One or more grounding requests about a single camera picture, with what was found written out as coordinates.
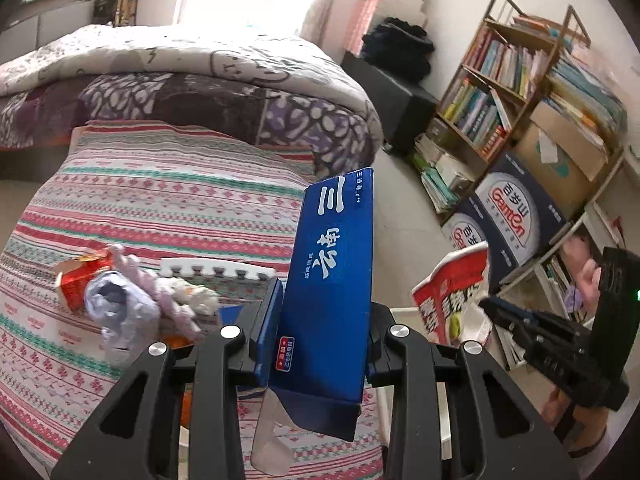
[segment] red label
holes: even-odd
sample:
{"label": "red label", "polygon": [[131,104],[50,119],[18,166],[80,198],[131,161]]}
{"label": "red label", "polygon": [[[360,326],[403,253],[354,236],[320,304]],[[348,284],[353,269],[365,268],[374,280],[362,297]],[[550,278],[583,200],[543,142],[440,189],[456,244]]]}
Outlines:
{"label": "red label", "polygon": [[295,338],[283,336],[280,338],[278,345],[278,354],[276,355],[276,370],[288,372],[291,370],[291,359],[293,357],[293,343]]}

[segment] bed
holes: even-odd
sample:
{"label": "bed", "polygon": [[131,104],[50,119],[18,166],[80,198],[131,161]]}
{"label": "bed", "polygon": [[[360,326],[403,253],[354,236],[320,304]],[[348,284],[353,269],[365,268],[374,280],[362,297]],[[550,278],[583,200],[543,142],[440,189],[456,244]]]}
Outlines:
{"label": "bed", "polygon": [[[161,121],[92,121],[34,195],[0,254],[0,420],[51,468],[118,379],[100,331],[63,308],[56,263],[121,243],[144,267],[208,256],[275,268],[284,278],[307,181],[296,164],[243,140]],[[246,300],[230,290],[228,301]],[[260,399],[238,403],[247,478]],[[280,428],[287,478],[379,478],[376,401],[363,394],[352,444]]]}
{"label": "bed", "polygon": [[6,168],[60,157],[88,120],[197,124],[298,161],[307,180],[370,165],[382,142],[364,90],[318,47],[250,28],[88,25],[0,66]]}

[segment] red wrapper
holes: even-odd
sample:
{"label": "red wrapper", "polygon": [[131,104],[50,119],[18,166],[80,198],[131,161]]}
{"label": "red wrapper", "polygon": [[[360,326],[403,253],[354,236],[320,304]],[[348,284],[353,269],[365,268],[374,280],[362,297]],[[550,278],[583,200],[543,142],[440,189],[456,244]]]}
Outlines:
{"label": "red wrapper", "polygon": [[455,346],[460,343],[450,336],[447,322],[462,312],[480,289],[482,274],[488,265],[488,252],[487,243],[481,242],[447,254],[433,272],[411,291],[430,341]]}
{"label": "red wrapper", "polygon": [[111,254],[105,250],[57,264],[54,270],[58,271],[56,292],[60,303],[73,312],[84,308],[84,289],[100,272],[110,270],[111,263]]}

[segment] cardboard box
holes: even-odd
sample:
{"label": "cardboard box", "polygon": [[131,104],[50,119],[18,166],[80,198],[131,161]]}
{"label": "cardboard box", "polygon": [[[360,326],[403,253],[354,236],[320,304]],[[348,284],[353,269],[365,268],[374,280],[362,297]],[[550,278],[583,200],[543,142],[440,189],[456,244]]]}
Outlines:
{"label": "cardboard box", "polygon": [[[540,130],[558,146],[558,162],[542,163]],[[565,218],[571,218],[581,208],[608,167],[607,155],[546,103],[536,106],[531,123],[514,152],[554,199]]]}
{"label": "cardboard box", "polygon": [[511,250],[476,195],[456,206],[456,212],[442,227],[442,233],[455,249],[464,249],[482,241],[489,243],[489,290],[518,266]]}
{"label": "cardboard box", "polygon": [[554,200],[509,150],[478,185],[476,195],[518,266],[543,252],[566,223]]}
{"label": "cardboard box", "polygon": [[269,388],[293,423],[353,441],[369,339],[373,170],[306,189]]}

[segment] stack of books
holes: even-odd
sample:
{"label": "stack of books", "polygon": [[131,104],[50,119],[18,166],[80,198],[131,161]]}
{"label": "stack of books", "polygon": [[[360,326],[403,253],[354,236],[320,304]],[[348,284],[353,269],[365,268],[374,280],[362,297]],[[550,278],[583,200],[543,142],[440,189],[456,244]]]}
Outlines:
{"label": "stack of books", "polygon": [[[533,34],[543,40],[551,41],[556,40],[562,29],[560,23],[552,22],[539,16],[514,16],[511,27],[524,30],[528,34]],[[587,38],[575,30],[572,30],[564,37],[564,46],[569,50],[571,50],[573,43],[587,44],[587,42]]]}
{"label": "stack of books", "polygon": [[567,51],[561,53],[547,78],[551,93],[543,101],[607,153],[606,141],[614,140],[618,132],[626,130],[626,108],[622,101],[586,64]]}
{"label": "stack of books", "polygon": [[544,71],[547,61],[548,55],[543,50],[532,52],[509,44],[485,25],[464,64],[526,100],[535,92],[536,78]]}
{"label": "stack of books", "polygon": [[442,104],[443,117],[452,123],[478,149],[490,158],[501,145],[518,116],[510,102],[495,89],[483,91],[469,77],[460,76]]}
{"label": "stack of books", "polygon": [[444,185],[457,196],[462,196],[476,179],[468,165],[448,152],[442,153],[435,168]]}
{"label": "stack of books", "polygon": [[468,165],[441,148],[426,134],[415,140],[412,163],[420,173],[422,185],[437,213],[454,206],[476,179]]}
{"label": "stack of books", "polygon": [[458,202],[458,196],[446,186],[435,168],[426,168],[420,174],[420,180],[433,202],[436,213],[447,212]]}

